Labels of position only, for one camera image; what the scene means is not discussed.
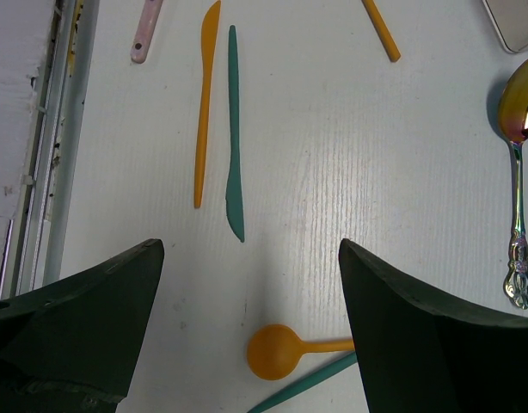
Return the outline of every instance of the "white wooden surface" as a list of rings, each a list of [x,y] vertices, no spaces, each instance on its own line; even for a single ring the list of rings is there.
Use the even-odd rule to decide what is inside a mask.
[[[129,60],[141,0],[101,0],[62,275],[164,241],[157,300],[120,413],[243,412],[328,360],[268,383],[244,347],[267,323],[348,336],[336,254],[350,237],[470,301],[515,312],[508,150],[490,89],[502,51],[481,2],[378,0],[391,64],[357,0],[224,0],[203,208],[193,204],[200,24],[212,0],[167,0],[150,56]],[[227,28],[240,43],[247,242],[225,217]],[[528,226],[528,143],[525,147]],[[366,412],[357,367],[278,412]]]

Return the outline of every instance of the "spoon bowl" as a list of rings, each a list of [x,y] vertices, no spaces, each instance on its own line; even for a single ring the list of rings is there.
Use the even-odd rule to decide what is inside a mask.
[[[288,376],[306,353],[354,350],[352,339],[334,342],[303,342],[282,324],[269,324],[258,330],[247,346],[247,363],[258,377],[279,380]]]
[[[511,149],[513,165],[513,234],[509,245],[507,297],[518,308],[528,308],[528,243],[524,225],[522,145],[528,139],[528,60],[511,76],[498,111],[499,127]]]

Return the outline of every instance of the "iridescent spoon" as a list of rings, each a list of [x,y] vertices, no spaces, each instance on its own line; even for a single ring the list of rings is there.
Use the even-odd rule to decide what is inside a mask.
[[[525,310],[528,308],[528,243],[524,227],[522,144],[528,139],[528,60],[514,72],[505,87],[498,121],[513,158],[513,236],[504,288],[513,304]]]

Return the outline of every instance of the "white wall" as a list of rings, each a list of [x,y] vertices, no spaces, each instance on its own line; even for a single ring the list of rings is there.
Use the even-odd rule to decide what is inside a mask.
[[[18,214],[36,116],[31,79],[46,59],[53,6],[53,0],[0,2],[0,266],[9,221]]]

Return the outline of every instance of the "orange spoon handle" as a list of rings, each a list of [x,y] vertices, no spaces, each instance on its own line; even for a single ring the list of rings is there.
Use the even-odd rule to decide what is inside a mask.
[[[305,342],[306,353],[331,353],[333,351],[354,351],[353,340],[339,340],[335,342]]]
[[[218,36],[218,21],[220,20],[220,5],[218,0],[206,12],[201,28],[201,55],[203,58],[203,87],[201,90],[201,106],[199,112],[199,130],[197,132],[197,149],[195,150],[195,179],[193,184],[193,206],[201,207],[203,200],[203,185],[205,183],[206,141],[209,130],[209,107],[211,106],[212,65],[214,49]]]

